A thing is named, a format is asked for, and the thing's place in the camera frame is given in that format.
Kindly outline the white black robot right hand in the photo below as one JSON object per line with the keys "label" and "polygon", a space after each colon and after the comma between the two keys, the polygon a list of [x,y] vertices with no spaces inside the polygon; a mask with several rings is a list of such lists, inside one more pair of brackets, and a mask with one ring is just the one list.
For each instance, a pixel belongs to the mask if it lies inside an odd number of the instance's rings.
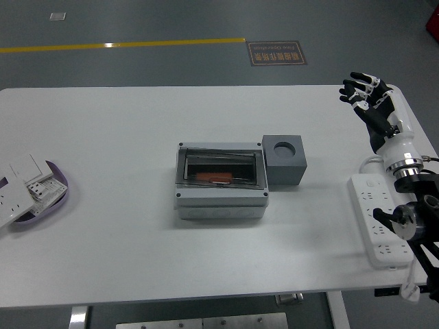
{"label": "white black robot right hand", "polygon": [[367,73],[350,73],[340,100],[351,105],[366,124],[373,152],[393,176],[419,174],[423,160],[414,146],[414,131],[402,93]]}

